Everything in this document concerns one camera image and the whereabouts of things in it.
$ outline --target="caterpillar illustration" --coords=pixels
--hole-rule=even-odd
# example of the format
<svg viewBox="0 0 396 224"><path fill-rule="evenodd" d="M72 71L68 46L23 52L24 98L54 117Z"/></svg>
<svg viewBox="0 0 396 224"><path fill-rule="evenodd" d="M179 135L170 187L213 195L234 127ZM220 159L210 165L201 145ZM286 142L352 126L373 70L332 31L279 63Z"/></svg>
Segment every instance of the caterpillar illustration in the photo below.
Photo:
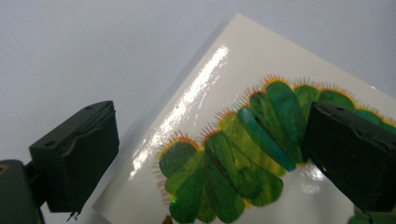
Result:
<svg viewBox="0 0 396 224"><path fill-rule="evenodd" d="M268 77L246 90L236 109L216 115L201 144L175 133L159 154L169 211L180 223L199 219L233 222L251 205L263 207L281 195L280 178L304 165L302 143L312 102L343 107L396 133L394 122L361 106L346 91L300 80L290 85Z"/></svg>

